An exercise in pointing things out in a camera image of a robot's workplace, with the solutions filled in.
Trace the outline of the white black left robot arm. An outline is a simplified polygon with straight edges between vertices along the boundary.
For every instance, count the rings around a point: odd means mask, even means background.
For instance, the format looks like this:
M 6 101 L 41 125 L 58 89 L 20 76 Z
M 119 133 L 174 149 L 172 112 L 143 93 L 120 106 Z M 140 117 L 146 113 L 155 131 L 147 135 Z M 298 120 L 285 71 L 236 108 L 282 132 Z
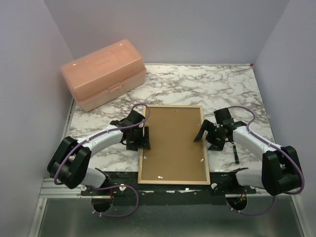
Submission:
M 65 137 L 51 161 L 47 171 L 54 178 L 55 185 L 74 189 L 79 185 L 92 188 L 104 195 L 111 188 L 109 176 L 95 168 L 89 168 L 90 159 L 100 151 L 115 145 L 126 145 L 128 150 L 149 149 L 149 128 L 140 127 L 149 118 L 132 110 L 126 118 L 113 120 L 103 130 L 80 139 Z

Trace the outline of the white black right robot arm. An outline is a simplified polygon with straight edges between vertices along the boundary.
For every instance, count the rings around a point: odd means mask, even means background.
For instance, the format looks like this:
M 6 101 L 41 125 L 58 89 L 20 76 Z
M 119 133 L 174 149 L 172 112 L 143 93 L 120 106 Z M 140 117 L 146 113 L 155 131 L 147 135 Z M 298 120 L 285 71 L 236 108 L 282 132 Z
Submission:
M 214 112 L 216 123 L 204 120 L 194 141 L 202 138 L 212 151 L 222 151 L 226 143 L 237 143 L 260 161 L 261 168 L 241 168 L 233 171 L 234 177 L 227 181 L 228 190 L 239 193 L 245 186 L 266 190 L 270 195 L 296 195 L 305 187 L 305 178 L 297 151 L 292 146 L 271 142 L 250 129 L 250 123 L 234 121 L 229 108 Z

